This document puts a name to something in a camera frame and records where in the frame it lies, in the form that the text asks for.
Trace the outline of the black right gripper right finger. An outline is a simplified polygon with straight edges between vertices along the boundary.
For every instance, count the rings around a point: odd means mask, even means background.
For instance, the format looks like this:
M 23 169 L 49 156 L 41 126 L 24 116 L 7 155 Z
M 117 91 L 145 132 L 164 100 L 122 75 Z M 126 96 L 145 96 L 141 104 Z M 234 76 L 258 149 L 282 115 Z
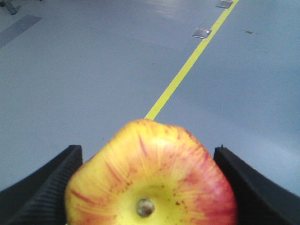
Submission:
M 300 198 L 256 171 L 224 146 L 214 160 L 232 186 L 239 225 L 298 225 Z

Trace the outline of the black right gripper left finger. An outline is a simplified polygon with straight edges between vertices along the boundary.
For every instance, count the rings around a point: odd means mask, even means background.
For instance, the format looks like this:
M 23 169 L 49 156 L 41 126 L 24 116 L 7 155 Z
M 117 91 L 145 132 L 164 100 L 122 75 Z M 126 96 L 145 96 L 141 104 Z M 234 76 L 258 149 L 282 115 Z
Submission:
M 83 164 L 80 145 L 70 145 L 34 173 L 0 192 L 2 225 L 64 225 L 64 192 Z

